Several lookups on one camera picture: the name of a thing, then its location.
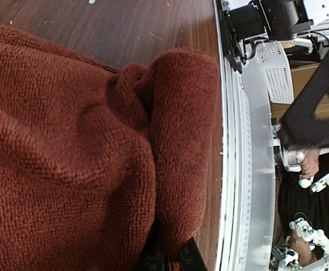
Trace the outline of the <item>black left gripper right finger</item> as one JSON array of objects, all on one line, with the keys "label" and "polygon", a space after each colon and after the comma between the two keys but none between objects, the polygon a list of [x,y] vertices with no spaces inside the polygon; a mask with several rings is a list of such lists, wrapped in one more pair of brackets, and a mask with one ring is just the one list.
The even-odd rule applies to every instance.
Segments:
[{"label": "black left gripper right finger", "polygon": [[181,271],[208,271],[194,238],[191,238],[180,250]]}]

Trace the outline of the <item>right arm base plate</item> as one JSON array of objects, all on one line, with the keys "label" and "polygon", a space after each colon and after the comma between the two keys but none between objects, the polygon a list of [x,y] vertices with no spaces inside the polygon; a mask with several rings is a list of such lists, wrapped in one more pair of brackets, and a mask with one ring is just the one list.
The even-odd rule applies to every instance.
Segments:
[{"label": "right arm base plate", "polygon": [[217,1],[217,4],[223,55],[229,62],[231,68],[234,71],[242,74],[243,55],[237,40],[235,30],[231,23],[230,8],[227,4],[227,1]]}]

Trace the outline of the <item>operator hand lower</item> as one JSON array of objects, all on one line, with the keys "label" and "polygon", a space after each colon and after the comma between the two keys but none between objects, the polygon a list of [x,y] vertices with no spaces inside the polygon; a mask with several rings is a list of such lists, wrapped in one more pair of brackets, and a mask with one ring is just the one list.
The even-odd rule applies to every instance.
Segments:
[{"label": "operator hand lower", "polygon": [[298,253],[298,262],[301,267],[305,267],[316,262],[318,259],[310,249],[309,242],[304,241],[294,231],[288,241],[289,248]]}]

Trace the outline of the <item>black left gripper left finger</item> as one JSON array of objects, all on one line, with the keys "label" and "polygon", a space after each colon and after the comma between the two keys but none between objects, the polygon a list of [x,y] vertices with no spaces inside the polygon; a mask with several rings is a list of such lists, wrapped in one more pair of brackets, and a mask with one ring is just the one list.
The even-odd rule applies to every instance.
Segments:
[{"label": "black left gripper left finger", "polygon": [[156,223],[151,227],[147,237],[146,244],[136,264],[138,271],[165,271],[165,254],[162,248],[162,241],[159,236],[159,230]]}]

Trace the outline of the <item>operator hand upper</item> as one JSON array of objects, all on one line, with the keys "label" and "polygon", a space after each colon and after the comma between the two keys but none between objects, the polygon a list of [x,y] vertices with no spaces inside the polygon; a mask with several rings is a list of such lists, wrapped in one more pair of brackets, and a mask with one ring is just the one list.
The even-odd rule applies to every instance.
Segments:
[{"label": "operator hand upper", "polygon": [[301,178],[310,179],[319,171],[320,150],[309,150],[301,162]]}]

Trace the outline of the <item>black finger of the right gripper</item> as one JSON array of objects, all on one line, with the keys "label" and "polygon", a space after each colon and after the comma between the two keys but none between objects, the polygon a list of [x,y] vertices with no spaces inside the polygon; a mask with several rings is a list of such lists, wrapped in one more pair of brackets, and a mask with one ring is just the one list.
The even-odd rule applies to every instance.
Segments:
[{"label": "black finger of the right gripper", "polygon": [[315,110],[329,89],[329,51],[301,93],[280,119],[278,136],[287,150],[329,147],[329,119]]}]

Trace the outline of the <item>rust brown towel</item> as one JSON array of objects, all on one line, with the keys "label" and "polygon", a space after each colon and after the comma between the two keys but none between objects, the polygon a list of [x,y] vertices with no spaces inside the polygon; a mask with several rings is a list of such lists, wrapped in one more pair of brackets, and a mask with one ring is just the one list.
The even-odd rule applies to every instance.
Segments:
[{"label": "rust brown towel", "polygon": [[0,25],[0,270],[136,270],[189,185],[194,238],[219,84],[198,51],[113,69]]}]

